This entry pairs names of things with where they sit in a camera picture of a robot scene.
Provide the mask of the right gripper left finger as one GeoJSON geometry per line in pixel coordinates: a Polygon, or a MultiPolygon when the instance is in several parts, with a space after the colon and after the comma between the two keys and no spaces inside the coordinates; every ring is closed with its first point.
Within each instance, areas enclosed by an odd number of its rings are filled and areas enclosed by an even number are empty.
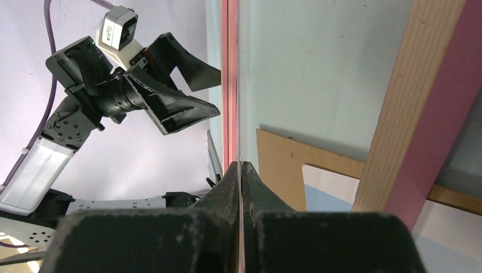
{"type": "Polygon", "coordinates": [[[237,272],[238,166],[187,208],[98,209],[66,216],[41,272],[237,272]]]}

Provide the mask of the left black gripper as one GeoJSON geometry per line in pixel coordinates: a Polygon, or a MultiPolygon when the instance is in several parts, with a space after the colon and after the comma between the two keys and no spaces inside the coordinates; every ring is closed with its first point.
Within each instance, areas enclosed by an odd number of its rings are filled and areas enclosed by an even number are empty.
{"type": "Polygon", "coordinates": [[[116,68],[105,57],[86,62],[86,116],[99,125],[103,117],[121,123],[131,111],[145,110],[163,135],[170,135],[217,117],[219,109],[154,80],[147,72],[155,65],[165,76],[177,68],[192,92],[221,84],[221,71],[188,52],[167,32],[134,58],[128,69],[116,68]]]}

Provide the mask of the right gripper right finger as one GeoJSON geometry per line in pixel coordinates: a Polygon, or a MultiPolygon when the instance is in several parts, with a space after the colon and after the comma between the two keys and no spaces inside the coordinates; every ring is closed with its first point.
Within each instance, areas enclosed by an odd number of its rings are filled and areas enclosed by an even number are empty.
{"type": "Polygon", "coordinates": [[[408,228],[394,215],[298,212],[240,171],[247,272],[425,272],[408,228]]]}

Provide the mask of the clear acrylic sheet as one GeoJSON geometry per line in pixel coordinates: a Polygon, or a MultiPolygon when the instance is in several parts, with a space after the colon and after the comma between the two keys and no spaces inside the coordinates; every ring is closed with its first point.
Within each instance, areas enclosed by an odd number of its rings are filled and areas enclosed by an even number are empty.
{"type": "Polygon", "coordinates": [[[240,125],[240,76],[239,76],[239,1],[233,3],[234,16],[234,46],[236,53],[234,56],[235,68],[235,87],[236,87],[236,160],[238,164],[238,186],[239,186],[239,272],[246,272],[246,254],[244,245],[244,226],[243,226],[243,195],[242,195],[242,156],[241,156],[241,125],[240,125]]]}

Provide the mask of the Great Wall photo print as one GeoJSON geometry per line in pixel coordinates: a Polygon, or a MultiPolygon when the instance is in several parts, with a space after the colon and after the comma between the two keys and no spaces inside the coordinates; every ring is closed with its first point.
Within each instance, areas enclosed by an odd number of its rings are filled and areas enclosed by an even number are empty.
{"type": "MultiPolygon", "coordinates": [[[[309,212],[349,212],[359,179],[304,164],[309,212]]],[[[481,272],[481,217],[426,201],[412,236],[428,272],[481,272]]]]}

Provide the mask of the pink wooden photo frame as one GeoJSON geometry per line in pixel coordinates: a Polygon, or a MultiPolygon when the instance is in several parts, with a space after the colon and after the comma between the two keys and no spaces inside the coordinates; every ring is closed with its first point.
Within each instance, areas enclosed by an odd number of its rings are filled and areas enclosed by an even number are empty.
{"type": "Polygon", "coordinates": [[[258,173],[261,129],[365,163],[354,209],[399,211],[426,200],[481,87],[481,2],[239,1],[239,76],[258,173]]]}

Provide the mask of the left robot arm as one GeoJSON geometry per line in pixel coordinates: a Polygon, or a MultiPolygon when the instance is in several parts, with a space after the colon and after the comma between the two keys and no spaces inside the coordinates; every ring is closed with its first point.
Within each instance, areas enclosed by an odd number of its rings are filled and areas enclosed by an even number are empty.
{"type": "Polygon", "coordinates": [[[86,36],[55,52],[45,64],[66,97],[42,127],[11,180],[1,190],[1,216],[28,217],[40,206],[67,163],[103,118],[121,123],[143,110],[163,135],[219,116],[219,109],[179,90],[178,69],[191,91],[221,84],[221,72],[185,49],[167,32],[148,47],[132,41],[127,58],[114,68],[107,49],[86,36]]]}

